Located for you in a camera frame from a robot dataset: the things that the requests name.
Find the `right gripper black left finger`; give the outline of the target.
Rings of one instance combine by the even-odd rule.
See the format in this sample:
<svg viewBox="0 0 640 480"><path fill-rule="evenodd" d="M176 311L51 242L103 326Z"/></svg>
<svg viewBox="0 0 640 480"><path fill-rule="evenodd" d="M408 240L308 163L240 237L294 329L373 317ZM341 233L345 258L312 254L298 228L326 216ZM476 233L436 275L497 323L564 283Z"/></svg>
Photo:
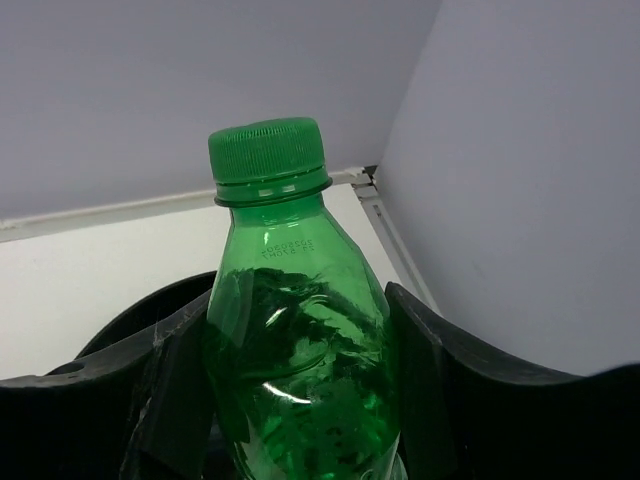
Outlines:
<svg viewBox="0 0 640 480"><path fill-rule="evenodd" d="M198 479L213 417L207 295L45 376L1 383L4 479Z"/></svg>

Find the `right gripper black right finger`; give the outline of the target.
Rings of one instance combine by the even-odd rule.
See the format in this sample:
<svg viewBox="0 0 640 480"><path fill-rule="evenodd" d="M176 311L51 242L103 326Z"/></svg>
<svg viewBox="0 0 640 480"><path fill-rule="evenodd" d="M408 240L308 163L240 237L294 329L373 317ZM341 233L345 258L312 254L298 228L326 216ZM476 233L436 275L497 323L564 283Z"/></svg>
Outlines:
<svg viewBox="0 0 640 480"><path fill-rule="evenodd" d="M385 296L400 341L410 478L638 477L637 365L561 372L490 345L398 284Z"/></svg>

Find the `green plastic bottle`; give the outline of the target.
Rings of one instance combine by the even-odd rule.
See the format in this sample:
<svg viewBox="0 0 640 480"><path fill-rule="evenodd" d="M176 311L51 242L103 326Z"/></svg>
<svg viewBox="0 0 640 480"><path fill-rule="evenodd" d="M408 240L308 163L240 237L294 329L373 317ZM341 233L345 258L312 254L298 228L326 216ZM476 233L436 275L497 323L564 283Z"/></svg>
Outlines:
<svg viewBox="0 0 640 480"><path fill-rule="evenodd" d="M244 479L395 479L396 332L383 289L325 205L331 179L310 118L208 140L231 217L203 362Z"/></svg>

